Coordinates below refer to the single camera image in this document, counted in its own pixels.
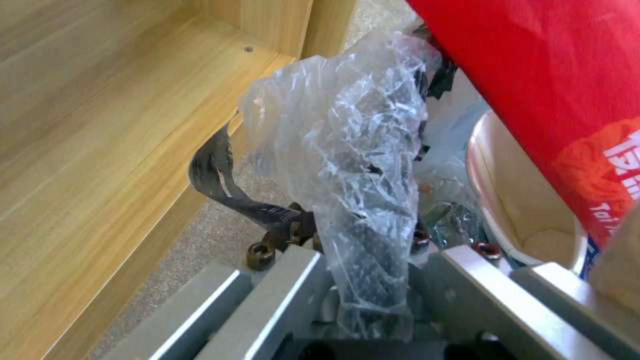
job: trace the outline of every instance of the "metal mechanism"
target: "metal mechanism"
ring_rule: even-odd
[[[170,297],[106,359],[190,359],[251,291],[238,270],[211,264]]]
[[[616,359],[640,359],[640,318],[555,263],[511,278]]]
[[[208,268],[110,357],[638,358],[640,321],[599,298],[569,271],[547,264],[511,276],[516,282],[468,246],[436,252],[424,266],[410,265],[413,341],[353,340],[335,323],[340,298],[323,255],[292,245],[240,305],[248,285],[242,282],[239,288],[239,281],[246,277],[220,266]],[[220,287],[212,288],[214,283]]]

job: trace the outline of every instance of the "paper cup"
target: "paper cup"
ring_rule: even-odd
[[[492,111],[473,130],[467,172],[487,236],[512,264],[553,261],[580,274],[587,251],[584,230]]]

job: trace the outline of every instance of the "wood grain surface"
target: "wood grain surface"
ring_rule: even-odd
[[[340,53],[355,5],[356,0],[315,0],[301,58]]]
[[[224,20],[276,51],[300,57],[313,0],[187,0],[208,16]],[[331,0],[341,3],[344,0]]]
[[[293,61],[179,5],[3,2],[0,359],[86,355],[202,203],[193,153]]]

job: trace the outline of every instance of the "red bag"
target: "red bag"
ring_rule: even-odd
[[[408,1],[606,246],[640,198],[640,2]]]

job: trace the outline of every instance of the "clear plastic bag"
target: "clear plastic bag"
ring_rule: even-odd
[[[308,58],[256,82],[241,105],[259,174],[315,214],[350,336],[412,335],[412,166],[427,117],[415,83],[439,63],[419,38],[371,33],[334,58]]]
[[[424,143],[429,151],[414,165],[419,184],[419,218],[441,249],[473,245],[481,237],[482,217],[471,188],[467,143],[476,122],[489,109],[467,77],[458,71],[451,92],[429,98]]]

